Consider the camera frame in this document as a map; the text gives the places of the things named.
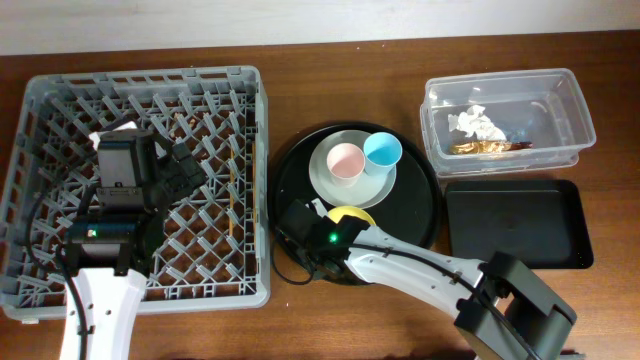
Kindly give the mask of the blue cup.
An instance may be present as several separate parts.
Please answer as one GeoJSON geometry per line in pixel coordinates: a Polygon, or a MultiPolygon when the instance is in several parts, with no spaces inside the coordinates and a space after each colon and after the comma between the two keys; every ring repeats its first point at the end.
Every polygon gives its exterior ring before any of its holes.
{"type": "Polygon", "coordinates": [[[399,162],[403,154],[400,141],[388,132],[377,132],[367,137],[363,145],[365,171],[370,176],[386,175],[399,162]]]}

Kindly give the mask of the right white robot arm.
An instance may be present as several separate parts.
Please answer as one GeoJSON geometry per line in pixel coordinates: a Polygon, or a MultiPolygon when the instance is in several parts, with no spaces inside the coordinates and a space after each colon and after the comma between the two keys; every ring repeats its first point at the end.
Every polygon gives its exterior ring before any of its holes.
{"type": "Polygon", "coordinates": [[[293,201],[276,238],[311,280],[394,288],[449,315],[479,359],[557,359],[575,311],[519,259],[446,256],[320,205],[293,201]]]}

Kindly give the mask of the gold foil wrapper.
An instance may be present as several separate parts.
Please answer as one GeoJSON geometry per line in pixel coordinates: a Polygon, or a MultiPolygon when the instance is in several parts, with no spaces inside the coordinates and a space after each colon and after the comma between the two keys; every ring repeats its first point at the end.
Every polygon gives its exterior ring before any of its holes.
{"type": "Polygon", "coordinates": [[[531,149],[531,142],[509,142],[509,141],[473,141],[463,144],[452,145],[450,152],[454,155],[503,153],[531,149]]]}

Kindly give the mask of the white napkin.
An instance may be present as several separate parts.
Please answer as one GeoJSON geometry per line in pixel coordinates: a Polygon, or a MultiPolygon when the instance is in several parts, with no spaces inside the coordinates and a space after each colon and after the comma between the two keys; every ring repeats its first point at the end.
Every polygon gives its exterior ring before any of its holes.
{"type": "Polygon", "coordinates": [[[475,136],[479,141],[506,141],[505,133],[484,112],[485,107],[472,105],[458,115],[449,114],[449,131],[460,131],[466,138],[475,136]]]}

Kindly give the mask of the yellow bowl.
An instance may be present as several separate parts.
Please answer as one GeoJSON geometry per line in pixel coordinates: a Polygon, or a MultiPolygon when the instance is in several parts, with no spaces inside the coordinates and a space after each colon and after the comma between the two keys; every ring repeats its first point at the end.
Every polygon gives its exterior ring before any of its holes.
{"type": "Polygon", "coordinates": [[[344,216],[351,216],[366,221],[372,226],[376,225],[376,222],[371,215],[363,209],[354,206],[334,207],[328,211],[327,215],[334,223],[339,223],[344,216]]]}

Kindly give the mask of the pink cup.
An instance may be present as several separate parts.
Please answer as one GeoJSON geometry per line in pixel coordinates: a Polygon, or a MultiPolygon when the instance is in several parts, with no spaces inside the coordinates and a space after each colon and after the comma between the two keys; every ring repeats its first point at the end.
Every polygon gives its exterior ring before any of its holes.
{"type": "Polygon", "coordinates": [[[338,187],[353,186],[364,171],[365,157],[362,150],[352,143],[339,143],[326,157],[332,182],[338,187]]]}

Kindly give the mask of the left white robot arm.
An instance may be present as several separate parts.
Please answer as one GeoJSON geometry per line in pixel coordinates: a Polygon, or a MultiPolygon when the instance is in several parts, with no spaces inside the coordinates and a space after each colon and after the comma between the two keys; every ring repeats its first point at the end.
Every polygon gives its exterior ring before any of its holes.
{"type": "Polygon", "coordinates": [[[67,293],[63,359],[125,359],[171,206],[208,179],[188,147],[121,120],[89,136],[99,179],[55,260],[67,293]]]}

